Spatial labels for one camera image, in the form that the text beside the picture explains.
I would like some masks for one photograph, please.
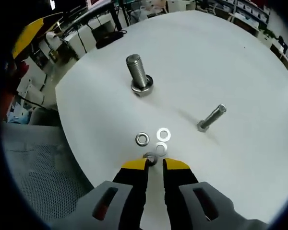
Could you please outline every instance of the washer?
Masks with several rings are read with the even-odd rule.
[[[163,152],[158,152],[158,146],[163,146]],[[158,142],[156,143],[156,153],[159,155],[159,157],[163,157],[166,155],[167,153],[167,150],[168,150],[168,145],[164,142]]]
[[[145,137],[145,141],[140,142],[140,137]],[[146,146],[149,143],[149,136],[146,133],[139,133],[135,136],[135,143],[137,143],[137,145],[141,147]]]
[[[168,135],[166,138],[162,138],[161,137],[161,133],[162,132],[166,132]],[[167,128],[160,128],[158,131],[157,131],[157,138],[158,140],[160,141],[163,141],[163,142],[167,142],[171,139],[171,132],[167,129]]]

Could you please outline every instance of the yellow object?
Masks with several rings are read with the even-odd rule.
[[[135,161],[127,161],[121,167],[124,169],[139,169],[144,170],[146,164],[146,158]]]
[[[28,45],[30,45],[30,43],[32,42],[33,38],[36,36],[37,32],[43,27],[44,20],[45,19],[50,19],[53,18],[53,16],[57,17],[59,14],[62,14],[62,12],[60,13],[55,13],[40,19],[37,19],[36,21],[30,23],[29,25],[27,25],[23,32],[19,35],[18,40],[15,43],[14,49],[13,49],[13,58],[16,58]],[[48,32],[49,30],[51,30],[54,25],[57,23],[57,21],[59,20],[55,20],[54,22],[51,23],[51,25],[49,26],[49,28],[46,30],[46,32]]]
[[[167,162],[167,167],[169,169],[189,169],[190,167],[183,163],[182,161],[177,161],[170,158],[165,158],[165,161]]]

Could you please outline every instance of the white round table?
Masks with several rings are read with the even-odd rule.
[[[93,186],[112,181],[125,161],[155,149],[171,132],[166,157],[229,197],[248,219],[269,222],[288,198],[288,71],[255,37],[199,11],[132,25],[120,40],[81,58],[56,87],[67,141]],[[139,54],[154,79],[136,97],[125,63]],[[219,104],[227,112],[206,133],[196,124]],[[146,147],[135,136],[150,136]],[[141,228],[170,229],[161,161],[150,168]]]

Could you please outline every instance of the floor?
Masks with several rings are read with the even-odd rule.
[[[45,65],[43,71],[47,73],[47,79],[45,86],[42,89],[42,93],[45,96],[43,102],[44,107],[56,108],[55,87],[76,62],[77,61],[72,58],[67,64],[64,65],[53,64],[50,61]]]

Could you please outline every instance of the table surface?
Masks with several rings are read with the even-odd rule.
[[[269,222],[288,198],[288,71],[243,29],[199,11],[154,17],[81,58],[56,87],[62,126],[89,181],[112,181],[125,161],[171,132],[167,157],[228,196],[249,219]],[[139,54],[151,95],[131,89],[125,59]],[[228,108],[206,133],[196,123]],[[150,136],[146,147],[135,136]],[[149,172],[142,229],[170,229],[161,161]]]

